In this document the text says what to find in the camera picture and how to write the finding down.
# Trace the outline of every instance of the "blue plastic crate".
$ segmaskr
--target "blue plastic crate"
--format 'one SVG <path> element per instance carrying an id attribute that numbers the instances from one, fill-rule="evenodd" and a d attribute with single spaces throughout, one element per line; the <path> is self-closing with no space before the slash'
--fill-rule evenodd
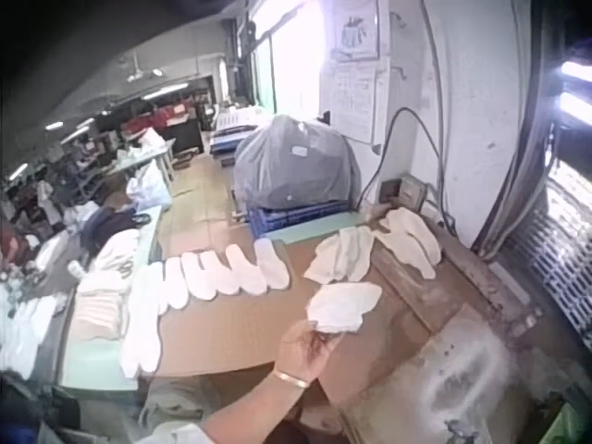
<path id="1" fill-rule="evenodd" d="M 254 238 L 260 238 L 264 234 L 309 222 L 320 217 L 335 215 L 350 211 L 348 201 L 335 201 L 319 203 L 317 205 L 292 208 L 290 210 L 267 210 L 264 208 L 248 208 L 249 226 Z"/>

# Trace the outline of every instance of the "pile of insoles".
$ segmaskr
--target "pile of insoles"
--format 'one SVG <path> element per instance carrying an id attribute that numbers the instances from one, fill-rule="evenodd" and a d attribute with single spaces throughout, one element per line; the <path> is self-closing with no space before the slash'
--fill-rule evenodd
<path id="1" fill-rule="evenodd" d="M 118 339 L 127 317 L 121 307 L 130 289 L 139 231 L 113 235 L 76 289 L 70 335 L 74 339 Z"/>
<path id="2" fill-rule="evenodd" d="M 256 265 L 249 262 L 238 245 L 226 249 L 228 265 L 216 252 L 184 253 L 163 263 L 143 267 L 133 279 L 128 299 L 129 325 L 121 350 L 120 363 L 127 377 L 139 370 L 152 373 L 160 360 L 158 316 L 168 307 L 183 309 L 190 295 L 211 301 L 218 293 L 237 295 L 242 290 L 252 296 L 268 289 L 286 290 L 290 273 L 279 259 L 271 240 L 255 241 Z"/>
<path id="3" fill-rule="evenodd" d="M 12 319 L 2 313 L 0 371 L 12 370 L 25 380 L 31 377 L 37 349 L 45 339 L 55 311 L 56 297 L 45 296 L 20 304 Z"/>
<path id="4" fill-rule="evenodd" d="M 424 220 L 406 208 L 391 210 L 380 220 L 380 226 L 389 230 L 372 234 L 393 252 L 397 260 L 416 268 L 424 279 L 436 277 L 435 266 L 442 259 L 436 237 Z"/>
<path id="5" fill-rule="evenodd" d="M 319 284 L 347 278 L 359 282 L 370 269 L 370 252 L 374 237 L 369 227 L 342 228 L 314 249 L 313 262 L 304 273 Z"/>

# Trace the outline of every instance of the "gray plastic cover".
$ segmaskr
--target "gray plastic cover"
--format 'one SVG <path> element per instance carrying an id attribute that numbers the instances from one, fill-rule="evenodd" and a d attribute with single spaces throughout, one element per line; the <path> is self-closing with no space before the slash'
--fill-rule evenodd
<path id="1" fill-rule="evenodd" d="M 352 193 L 352 162 L 350 146 L 331 127 L 275 116 L 237 147 L 233 187 L 249 207 L 346 201 Z"/>

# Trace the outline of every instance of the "paper poster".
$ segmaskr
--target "paper poster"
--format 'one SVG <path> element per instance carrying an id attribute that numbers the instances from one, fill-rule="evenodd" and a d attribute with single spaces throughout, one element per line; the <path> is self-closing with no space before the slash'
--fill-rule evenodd
<path id="1" fill-rule="evenodd" d="M 345 137 L 372 143 L 376 70 L 338 67 L 331 88 L 331 126 Z"/>
<path id="2" fill-rule="evenodd" d="M 339 61 L 378 58 L 378 8 L 376 0 L 333 2 L 335 48 Z"/>

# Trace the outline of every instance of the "worker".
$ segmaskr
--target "worker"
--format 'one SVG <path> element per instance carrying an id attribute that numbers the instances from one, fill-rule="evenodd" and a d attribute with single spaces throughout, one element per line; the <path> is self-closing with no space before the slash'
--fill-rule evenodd
<path id="1" fill-rule="evenodd" d="M 37 183 L 37 203 L 45 211 L 47 222 L 54 229 L 54 233 L 61 231 L 64 228 L 62 224 L 62 215 L 57 211 L 51 195 L 54 193 L 54 187 L 45 179 L 41 179 Z"/>
<path id="2" fill-rule="evenodd" d="M 5 218 L 0 218 L 0 251 L 2 269 L 9 265 L 22 266 L 31 259 L 31 248 L 27 240 L 19 236 L 15 228 Z"/>
<path id="3" fill-rule="evenodd" d="M 273 372 L 250 393 L 214 413 L 199 429 L 181 428 L 171 435 L 150 436 L 138 444 L 270 442 L 266 439 L 323 372 L 340 339 L 341 335 L 323 339 L 308 321 L 293 325 L 281 339 Z M 284 438 L 277 441 L 293 442 Z"/>

